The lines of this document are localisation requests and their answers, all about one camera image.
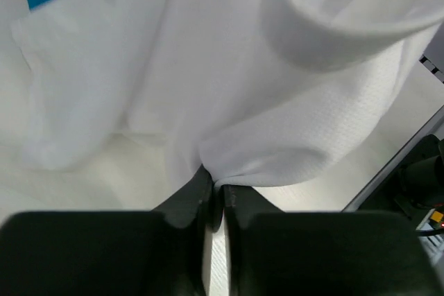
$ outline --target white surface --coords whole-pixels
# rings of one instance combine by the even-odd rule
[[[173,186],[201,164],[218,184],[303,182],[371,133],[443,18],[444,0],[55,0],[15,25],[26,157],[71,166],[126,115],[165,134]]]

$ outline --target black machine part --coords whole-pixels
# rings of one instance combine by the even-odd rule
[[[400,169],[406,195],[424,207],[444,206],[444,141],[438,143],[438,151],[439,155]]]
[[[0,295],[208,295],[225,213],[230,295],[442,295],[411,225],[284,213],[201,168],[152,211],[27,212],[0,229]]]

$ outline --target white cloth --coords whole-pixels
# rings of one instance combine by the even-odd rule
[[[10,24],[28,14],[26,0],[0,0],[0,225],[11,214],[38,209],[153,209],[174,192],[165,182],[161,141],[146,147],[117,134],[69,171],[19,163],[33,76]]]
[[[175,186],[200,164],[301,182],[371,133],[443,18],[444,0],[55,0],[13,28],[25,156],[70,166],[120,128],[166,137]]]

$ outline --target gray panel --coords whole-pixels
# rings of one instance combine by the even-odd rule
[[[424,52],[425,57],[438,69],[444,71],[444,25],[441,25],[433,40]]]

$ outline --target textured white fabric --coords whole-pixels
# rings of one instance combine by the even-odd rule
[[[200,164],[219,184],[307,180],[371,133],[443,9],[444,0],[55,0],[14,27],[35,74],[27,160],[72,165],[123,119],[126,132],[166,136],[175,186]]]
[[[391,108],[358,149],[308,182],[256,190],[284,211],[341,211],[443,104],[444,85],[417,62]],[[211,296],[229,295],[225,249],[222,224],[213,238]]]

